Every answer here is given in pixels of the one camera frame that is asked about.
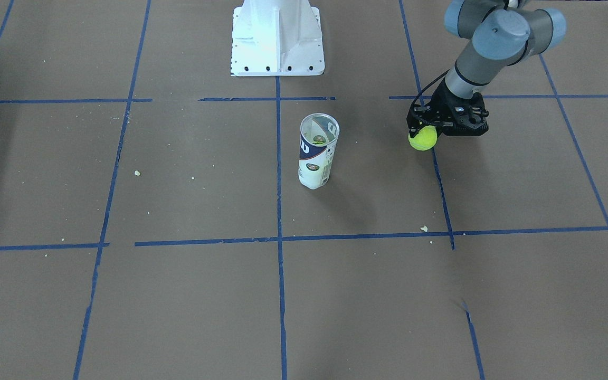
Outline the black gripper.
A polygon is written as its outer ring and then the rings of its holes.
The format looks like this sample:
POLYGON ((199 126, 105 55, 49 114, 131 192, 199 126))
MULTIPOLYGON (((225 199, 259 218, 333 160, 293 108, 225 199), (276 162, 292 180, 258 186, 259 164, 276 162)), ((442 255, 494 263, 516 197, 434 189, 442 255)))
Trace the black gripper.
POLYGON ((408 137, 413 139, 425 127, 435 126, 439 135, 449 137, 479 137, 488 130, 488 110, 483 95, 473 89, 470 96, 454 94, 445 79, 440 80, 430 100, 420 105, 419 93, 408 111, 408 137))

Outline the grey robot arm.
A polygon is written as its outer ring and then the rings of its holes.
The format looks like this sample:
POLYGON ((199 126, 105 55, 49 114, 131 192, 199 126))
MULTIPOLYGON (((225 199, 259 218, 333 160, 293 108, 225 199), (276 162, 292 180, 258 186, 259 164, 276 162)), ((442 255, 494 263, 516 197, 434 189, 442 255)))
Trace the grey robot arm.
POLYGON ((478 137, 488 131, 482 91, 506 67, 554 48, 567 21, 555 8, 526 10, 524 1, 453 1, 445 29, 468 41, 454 64, 432 80, 430 100, 418 94, 407 114, 410 142, 441 135, 478 137))

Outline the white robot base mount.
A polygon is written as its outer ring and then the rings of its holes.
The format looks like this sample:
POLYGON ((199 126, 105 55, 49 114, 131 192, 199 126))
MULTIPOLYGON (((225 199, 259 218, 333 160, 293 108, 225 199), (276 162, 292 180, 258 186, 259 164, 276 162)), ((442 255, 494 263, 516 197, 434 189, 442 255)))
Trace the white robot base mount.
POLYGON ((322 75, 321 16, 309 1, 244 1, 232 14, 234 77, 322 75))

